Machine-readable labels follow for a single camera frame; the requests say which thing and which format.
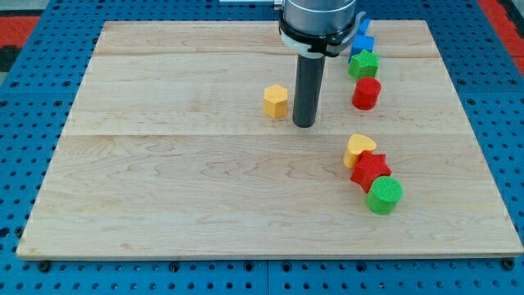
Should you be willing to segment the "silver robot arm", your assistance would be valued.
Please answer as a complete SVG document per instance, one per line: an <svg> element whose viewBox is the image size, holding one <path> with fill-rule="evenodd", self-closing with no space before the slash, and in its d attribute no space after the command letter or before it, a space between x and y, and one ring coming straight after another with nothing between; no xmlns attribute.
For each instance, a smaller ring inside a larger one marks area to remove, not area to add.
<svg viewBox="0 0 524 295"><path fill-rule="evenodd" d="M221 5L265 5L278 12L282 42L297 52L292 121L314 125L325 60L338 57L357 36L365 19L356 0L219 0Z"/></svg>

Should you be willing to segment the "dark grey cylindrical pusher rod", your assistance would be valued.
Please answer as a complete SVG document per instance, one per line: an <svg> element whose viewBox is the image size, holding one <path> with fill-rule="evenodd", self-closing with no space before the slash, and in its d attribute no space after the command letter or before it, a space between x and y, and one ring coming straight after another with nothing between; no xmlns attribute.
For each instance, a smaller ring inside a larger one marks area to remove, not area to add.
<svg viewBox="0 0 524 295"><path fill-rule="evenodd" d="M292 114L293 123L298 127L309 128L316 121L324 63L324 57L298 55Z"/></svg>

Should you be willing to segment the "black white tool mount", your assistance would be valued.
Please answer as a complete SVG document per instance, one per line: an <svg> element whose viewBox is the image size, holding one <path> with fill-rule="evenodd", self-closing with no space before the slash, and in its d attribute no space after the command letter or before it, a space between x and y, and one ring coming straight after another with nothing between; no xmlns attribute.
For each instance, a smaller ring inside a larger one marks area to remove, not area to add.
<svg viewBox="0 0 524 295"><path fill-rule="evenodd" d="M281 14L278 30L282 42L303 57L309 59L337 57L353 43L365 16L366 13L360 11L352 17L345 28L336 33L307 34L292 28Z"/></svg>

